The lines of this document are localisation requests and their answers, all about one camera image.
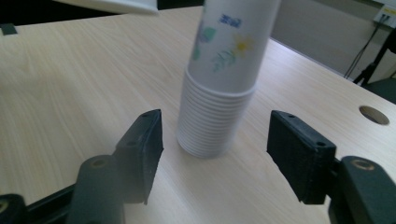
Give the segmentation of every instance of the yellow flower print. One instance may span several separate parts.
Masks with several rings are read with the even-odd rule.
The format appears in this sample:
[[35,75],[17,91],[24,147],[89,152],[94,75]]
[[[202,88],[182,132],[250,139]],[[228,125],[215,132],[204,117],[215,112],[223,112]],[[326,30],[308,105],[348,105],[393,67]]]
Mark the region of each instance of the yellow flower print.
[[232,52],[235,56],[245,57],[245,52],[253,49],[254,41],[249,36],[234,35]]

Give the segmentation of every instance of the bolt hole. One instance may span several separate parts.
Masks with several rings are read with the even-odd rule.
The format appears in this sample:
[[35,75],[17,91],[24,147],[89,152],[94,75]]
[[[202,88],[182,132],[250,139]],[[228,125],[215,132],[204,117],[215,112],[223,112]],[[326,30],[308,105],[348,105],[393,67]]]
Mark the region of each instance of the bolt hole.
[[106,161],[103,159],[99,159],[99,160],[93,161],[91,163],[91,167],[93,167],[93,168],[101,168],[105,165],[106,165]]
[[369,119],[370,121],[381,124],[381,125],[388,125],[389,119],[383,113],[374,109],[367,105],[362,105],[359,107],[359,111],[363,114],[364,117]]
[[352,164],[355,165],[357,168],[362,169],[362,170],[366,170],[366,171],[372,171],[375,168],[368,161],[354,160],[354,161],[352,161]]
[[322,143],[322,142],[317,142],[317,145],[320,146],[320,147],[326,147],[326,144]]

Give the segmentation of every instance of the black chair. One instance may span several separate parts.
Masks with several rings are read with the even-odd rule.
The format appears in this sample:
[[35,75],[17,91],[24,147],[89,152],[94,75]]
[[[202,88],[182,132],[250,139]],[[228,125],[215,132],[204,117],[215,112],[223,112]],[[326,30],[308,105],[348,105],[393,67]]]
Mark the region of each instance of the black chair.
[[370,63],[353,82],[355,84],[361,82],[361,86],[367,91],[377,94],[382,98],[396,104],[396,78],[393,78],[395,74],[392,74],[388,78],[368,83],[388,49],[392,53],[396,53],[396,29],[393,29],[393,31],[389,34],[381,50],[375,57],[375,60]]

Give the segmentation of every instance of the stack of paper cups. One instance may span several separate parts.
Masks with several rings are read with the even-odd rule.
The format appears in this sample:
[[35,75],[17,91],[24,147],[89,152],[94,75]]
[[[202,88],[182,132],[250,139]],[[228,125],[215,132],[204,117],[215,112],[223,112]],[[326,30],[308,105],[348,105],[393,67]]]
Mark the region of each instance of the stack of paper cups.
[[206,0],[185,71],[177,139],[197,157],[231,145],[255,91],[280,0]]

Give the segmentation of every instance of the white paper cup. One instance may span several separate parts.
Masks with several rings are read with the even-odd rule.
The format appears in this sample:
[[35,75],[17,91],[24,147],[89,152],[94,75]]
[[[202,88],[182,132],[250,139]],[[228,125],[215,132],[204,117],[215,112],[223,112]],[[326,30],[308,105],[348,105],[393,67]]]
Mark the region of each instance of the white paper cup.
[[201,158],[224,153],[253,93],[254,87],[238,94],[210,91],[197,84],[186,71],[177,125],[180,145]]
[[206,0],[189,62],[200,85],[245,92],[257,79],[280,0]]

